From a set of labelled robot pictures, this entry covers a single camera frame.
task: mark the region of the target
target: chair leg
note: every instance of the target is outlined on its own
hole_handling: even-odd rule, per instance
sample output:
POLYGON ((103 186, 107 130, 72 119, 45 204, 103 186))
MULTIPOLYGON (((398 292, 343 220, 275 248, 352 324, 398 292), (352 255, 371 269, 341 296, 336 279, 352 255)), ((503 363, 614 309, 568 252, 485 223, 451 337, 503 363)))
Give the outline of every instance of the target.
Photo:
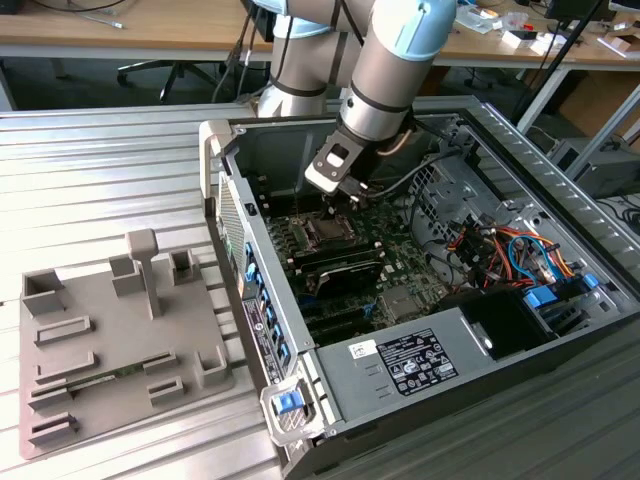
POLYGON ((131 72, 139 72, 140 70, 151 70, 152 68, 172 67, 175 62, 173 60, 151 60, 148 62, 134 63, 118 69, 118 75, 131 72))
POLYGON ((64 71, 64 65, 60 58, 51 58, 49 59, 51 62, 51 68, 53 68, 53 74, 59 80, 68 78, 67 72, 64 71))
POLYGON ((171 73, 169 74, 167 83, 164 84, 164 88, 162 89, 162 92, 160 92, 160 103, 165 103, 167 101, 167 96, 169 96, 169 92, 171 92, 171 88, 173 87, 173 82, 176 81, 176 77, 178 76, 179 70, 180 70, 180 65, 176 63, 171 69, 171 73))
POLYGON ((148 62, 134 63, 118 69, 118 83, 122 87, 129 86, 127 82, 127 73, 139 72, 141 70, 151 70, 153 68, 172 67, 175 64, 171 60, 150 60, 148 62))
POLYGON ((207 72, 199 69, 195 65, 187 63, 184 65, 184 69, 187 70, 188 72, 193 73, 196 77, 200 78, 201 80, 204 80, 209 85, 213 85, 214 87, 218 85, 218 81, 214 77, 209 75, 207 72))

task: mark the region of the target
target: wooden desk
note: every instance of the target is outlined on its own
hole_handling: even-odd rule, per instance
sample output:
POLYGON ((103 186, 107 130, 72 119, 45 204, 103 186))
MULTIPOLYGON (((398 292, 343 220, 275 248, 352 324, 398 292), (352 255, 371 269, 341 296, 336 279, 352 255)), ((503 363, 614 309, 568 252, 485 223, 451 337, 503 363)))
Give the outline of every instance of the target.
MULTIPOLYGON (((65 3, 45 1, 51 5, 65 3)), ((209 50, 226 54, 236 43, 247 15, 240 0, 129 2, 115 7, 120 13, 113 18, 125 26, 117 29, 27 1, 19 15, 0 16, 0 45, 209 50)), ((257 35, 254 49, 271 52, 271 44, 257 35)), ((3 50, 0 48, 0 56, 4 55, 3 50)))
MULTIPOLYGON (((19 15, 0 16, 0 57, 220 61, 227 58, 235 44, 246 15, 240 0, 131 2, 121 7, 123 12, 118 16, 126 27, 123 30, 27 2, 19 15)), ((529 22, 538 30, 546 31, 550 22, 513 0, 506 0, 495 10, 501 14, 526 12, 529 22)), ((585 42, 572 48, 518 124, 522 131, 529 128, 571 70, 640 71, 640 62, 625 60, 609 51, 597 42, 597 35, 584 36, 585 42)), ((480 35, 456 23, 435 65, 539 67, 541 55, 529 49, 510 48, 502 43, 501 37, 499 32, 480 35)), ((254 60, 269 60, 271 45, 258 36, 254 51, 254 60)), ((0 111, 8 110, 9 105, 8 94, 3 95, 0 88, 0 111)))

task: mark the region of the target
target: green circuit board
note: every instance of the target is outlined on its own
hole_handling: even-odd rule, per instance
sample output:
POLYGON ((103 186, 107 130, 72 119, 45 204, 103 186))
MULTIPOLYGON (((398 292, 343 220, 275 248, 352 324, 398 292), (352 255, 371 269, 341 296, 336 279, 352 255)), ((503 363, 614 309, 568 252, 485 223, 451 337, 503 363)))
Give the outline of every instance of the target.
POLYGON ((323 219, 320 212, 266 220, 300 311, 319 344, 419 318, 449 293, 447 279, 441 279, 427 264, 397 208, 387 203, 337 214, 330 220, 323 219), (366 251, 367 246, 371 247, 370 253, 344 254, 366 251), (300 259, 318 253, 331 258, 325 270, 345 268, 360 261, 376 263, 379 275, 368 277, 357 291, 320 296, 314 284, 318 271, 303 272, 295 267, 304 263, 300 259))

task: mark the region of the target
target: power supply label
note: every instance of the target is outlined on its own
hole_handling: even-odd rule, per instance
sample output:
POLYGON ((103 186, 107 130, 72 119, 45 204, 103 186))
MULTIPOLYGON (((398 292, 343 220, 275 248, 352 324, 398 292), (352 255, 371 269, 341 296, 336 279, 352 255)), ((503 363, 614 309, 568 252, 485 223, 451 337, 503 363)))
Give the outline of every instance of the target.
POLYGON ((378 353, 401 395, 408 396, 458 376, 430 328, 381 343, 378 353))

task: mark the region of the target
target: metal work table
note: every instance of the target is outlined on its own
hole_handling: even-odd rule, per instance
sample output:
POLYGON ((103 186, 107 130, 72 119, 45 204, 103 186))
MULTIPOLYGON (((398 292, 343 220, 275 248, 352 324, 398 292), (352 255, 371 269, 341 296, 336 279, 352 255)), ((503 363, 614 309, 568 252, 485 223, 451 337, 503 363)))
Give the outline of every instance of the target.
POLYGON ((237 106, 16 113, 0 118, 0 477, 280 478, 200 207, 201 121, 237 106), (106 270, 122 235, 156 229, 161 252, 194 249, 233 365, 233 389, 27 462, 18 454, 22 271, 106 270))
MULTIPOLYGON (((0 477, 280 478, 198 191, 199 123, 246 115, 239 106, 205 105, 0 116, 0 477), (24 461, 20 272, 60 267, 69 278, 106 269, 104 259, 124 249, 120 236, 143 227, 156 229, 161 250, 190 247, 206 265, 236 386, 24 461)), ((636 478, 639 357, 636 322, 547 375, 318 478, 636 478)))

